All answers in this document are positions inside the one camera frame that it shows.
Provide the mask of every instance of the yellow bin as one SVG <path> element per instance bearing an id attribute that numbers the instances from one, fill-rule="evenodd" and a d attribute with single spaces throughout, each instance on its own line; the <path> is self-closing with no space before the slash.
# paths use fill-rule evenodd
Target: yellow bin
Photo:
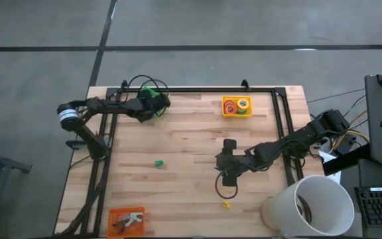
<path id="1" fill-rule="evenodd" d="M 232 100 L 235 105 L 237 105 L 238 101 L 240 99 L 245 99 L 249 102 L 249 107 L 245 114 L 227 114 L 225 112 L 225 102 L 228 100 Z M 227 118 L 248 118 L 253 115 L 253 104 L 251 103 L 251 97 L 250 96 L 222 96 L 222 115 Z"/>

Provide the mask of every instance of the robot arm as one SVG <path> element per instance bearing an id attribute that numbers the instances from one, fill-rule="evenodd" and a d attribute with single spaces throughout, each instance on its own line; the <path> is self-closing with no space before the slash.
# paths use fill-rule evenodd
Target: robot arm
<path id="1" fill-rule="evenodd" d="M 147 90 L 140 91 L 136 98 L 120 102 L 116 100 L 74 100 L 60 104 L 57 109 L 61 126 L 66 131 L 74 131 L 85 142 L 92 159 L 103 159 L 108 150 L 102 136 L 97 136 L 86 126 L 96 114 L 125 114 L 143 123 L 153 118 L 160 110 L 170 107 L 170 100 L 162 93 L 152 96 Z"/>
<path id="2" fill-rule="evenodd" d="M 283 151 L 288 151 L 293 157 L 303 158 L 310 150 L 309 145 L 319 142 L 323 137 L 341 136 L 349 126 L 338 110 L 328 110 L 305 127 L 276 142 L 260 143 L 246 149 L 245 155 L 233 155 L 237 142 L 225 139 L 222 152 L 216 155 L 216 169 L 221 172 L 222 185 L 236 187 L 237 178 L 248 170 L 266 171 Z"/>

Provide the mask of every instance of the wood grain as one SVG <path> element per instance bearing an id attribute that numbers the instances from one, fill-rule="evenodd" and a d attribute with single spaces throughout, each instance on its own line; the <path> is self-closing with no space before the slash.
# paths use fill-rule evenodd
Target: wood grain
<path id="1" fill-rule="evenodd" d="M 294 128 L 298 129 L 310 121 L 304 92 L 301 86 L 286 88 Z M 88 97 L 104 98 L 105 91 L 106 87 L 92 87 Z M 222 95 L 243 94 L 252 97 L 253 117 L 224 118 Z M 286 188 L 282 159 L 276 160 L 267 172 L 243 174 L 238 180 L 239 193 L 229 201 L 229 209 L 222 206 L 223 199 L 214 190 L 218 175 L 214 156 L 221 151 L 224 138 L 237 140 L 236 154 L 260 142 L 278 139 L 271 95 L 177 93 L 170 95 L 170 101 L 172 106 L 165 115 L 145 123 L 118 117 L 100 236 L 107 231 L 108 210 L 130 206 L 146 208 L 147 236 L 275 235 L 262 224 L 259 207 L 267 197 Z M 88 127 L 97 131 L 100 121 L 101 116 L 94 116 Z M 87 154 L 86 150 L 75 152 L 72 162 Z M 165 165 L 154 167 L 156 160 L 163 160 Z M 56 232 L 63 231 L 83 206 L 91 168 L 92 162 L 87 160 L 70 171 Z M 306 158 L 304 174 L 323 175 L 319 159 Z M 220 191 L 232 195 L 234 189 L 220 185 Z M 89 231 L 94 224 L 94 209 Z"/>

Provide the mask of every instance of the concrete floor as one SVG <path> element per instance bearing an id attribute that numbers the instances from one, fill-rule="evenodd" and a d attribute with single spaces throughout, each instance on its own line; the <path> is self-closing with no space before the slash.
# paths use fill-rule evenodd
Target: concrete floor
<path id="1" fill-rule="evenodd" d="M 0 46 L 98 46 L 110 1 L 0 0 Z M 118 0 L 107 46 L 187 44 L 382 44 L 382 1 Z M 73 137 L 56 107 L 85 97 L 95 59 L 96 52 L 0 52 L 0 155 L 33 164 L 30 175 L 15 172 L 9 181 L 0 238 L 51 235 L 72 153 L 64 142 Z M 382 74 L 382 50 L 106 52 L 96 85 L 137 74 L 171 86 L 303 85 L 310 101 L 363 88 L 366 74 Z M 309 108 L 344 112 L 363 94 Z M 368 133 L 367 124 L 358 130 Z M 344 173 L 344 186 L 354 183 Z"/>

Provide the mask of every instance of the white label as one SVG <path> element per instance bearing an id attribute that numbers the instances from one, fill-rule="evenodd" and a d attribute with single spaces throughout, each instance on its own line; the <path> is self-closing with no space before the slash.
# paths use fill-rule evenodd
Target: white label
<path id="1" fill-rule="evenodd" d="M 382 192 L 382 188 L 371 188 L 371 192 Z"/>

